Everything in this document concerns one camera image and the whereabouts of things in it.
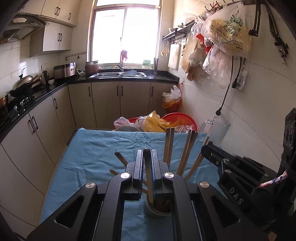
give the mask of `window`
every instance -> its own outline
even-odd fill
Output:
[[[142,64],[156,54],[159,29],[159,9],[156,5],[130,4],[135,0],[111,0],[112,6],[94,10],[91,42],[91,60],[100,64],[120,63],[122,50],[128,52],[124,63]],[[158,4],[159,0],[140,0]],[[97,0],[97,5],[106,1]]]

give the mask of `cutting board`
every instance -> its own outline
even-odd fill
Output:
[[[171,44],[170,45],[170,57],[168,59],[168,67],[178,70],[179,59],[180,59],[180,44]]]

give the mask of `range hood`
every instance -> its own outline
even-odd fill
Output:
[[[4,29],[0,37],[0,44],[24,39],[37,29],[43,28],[47,22],[31,14],[16,14]]]

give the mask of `metal screw cap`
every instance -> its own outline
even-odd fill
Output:
[[[173,177],[174,177],[174,174],[173,174],[172,172],[166,172],[166,173],[164,174],[164,176],[165,176],[166,178],[173,178]]]
[[[123,178],[123,179],[127,179],[130,177],[130,174],[128,172],[123,172],[120,174],[120,177]]]
[[[85,187],[87,189],[92,189],[94,186],[95,186],[95,184],[93,182],[89,182],[89,183],[85,184]]]
[[[202,182],[200,182],[200,186],[202,188],[208,188],[210,186],[210,184],[208,182],[206,182],[206,181],[202,181]]]

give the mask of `glass pitcher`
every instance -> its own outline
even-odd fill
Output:
[[[207,133],[207,136],[202,135],[203,129],[206,125],[211,125]],[[213,120],[207,119],[200,127],[199,133],[201,134],[201,140],[205,141],[209,137],[209,141],[212,141],[214,145],[220,146],[228,129],[230,123],[222,116],[215,116]]]

